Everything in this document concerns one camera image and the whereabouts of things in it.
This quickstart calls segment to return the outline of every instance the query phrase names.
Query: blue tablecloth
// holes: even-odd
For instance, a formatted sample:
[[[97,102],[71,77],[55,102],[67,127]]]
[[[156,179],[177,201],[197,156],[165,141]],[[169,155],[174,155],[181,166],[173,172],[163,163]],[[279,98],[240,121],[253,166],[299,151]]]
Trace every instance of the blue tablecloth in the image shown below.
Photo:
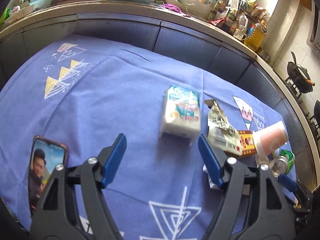
[[[124,238],[201,238],[221,192],[209,188],[197,143],[158,138],[170,85],[198,91],[200,102],[217,99],[238,130],[257,131],[282,120],[252,95],[194,66],[127,44],[69,36],[29,59],[0,93],[0,195],[20,222],[26,228],[31,222],[27,166],[35,135],[67,144],[68,166],[75,166],[124,133],[127,151],[104,191]],[[201,111],[206,133],[209,109],[201,104]],[[283,148],[291,149],[289,143]],[[254,157],[244,162],[255,165]],[[295,179],[295,169],[290,177]],[[234,231],[242,228],[246,201]]]

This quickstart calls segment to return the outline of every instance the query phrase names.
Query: wok handle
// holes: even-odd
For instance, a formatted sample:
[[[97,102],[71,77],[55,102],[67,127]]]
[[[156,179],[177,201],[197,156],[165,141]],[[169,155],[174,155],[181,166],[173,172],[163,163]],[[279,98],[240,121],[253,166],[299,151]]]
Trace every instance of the wok handle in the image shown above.
[[[313,82],[313,81],[311,81],[311,80],[309,80],[309,79],[304,79],[308,84],[310,84],[311,86],[315,86],[316,84]]]

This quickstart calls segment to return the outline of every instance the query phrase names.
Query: red and yellow box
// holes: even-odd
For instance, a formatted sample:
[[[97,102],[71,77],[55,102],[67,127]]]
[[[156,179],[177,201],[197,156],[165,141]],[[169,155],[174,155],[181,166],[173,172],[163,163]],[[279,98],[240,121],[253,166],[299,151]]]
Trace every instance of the red and yellow box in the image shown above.
[[[257,153],[257,150],[254,147],[252,132],[240,130],[238,131],[238,134],[240,136],[240,142],[243,148],[240,158],[255,155]]]

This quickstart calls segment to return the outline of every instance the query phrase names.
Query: smartphone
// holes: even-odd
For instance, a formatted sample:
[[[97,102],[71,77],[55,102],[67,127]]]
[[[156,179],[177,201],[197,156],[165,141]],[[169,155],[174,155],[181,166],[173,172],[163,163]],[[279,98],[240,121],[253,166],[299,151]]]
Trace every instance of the smartphone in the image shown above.
[[[68,149],[65,144],[59,144],[41,136],[33,139],[29,171],[28,197],[31,217],[35,213],[38,201],[55,166],[59,163],[66,165]]]

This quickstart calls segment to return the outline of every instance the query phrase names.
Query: yellow oil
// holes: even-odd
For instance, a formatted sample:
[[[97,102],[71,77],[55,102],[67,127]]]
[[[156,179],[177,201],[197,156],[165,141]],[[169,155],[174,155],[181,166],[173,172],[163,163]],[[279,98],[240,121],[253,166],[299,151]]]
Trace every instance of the yellow oil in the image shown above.
[[[244,44],[252,49],[254,52],[257,52],[261,43],[267,35],[267,28],[263,23],[256,23],[256,26],[249,37],[244,40]]]

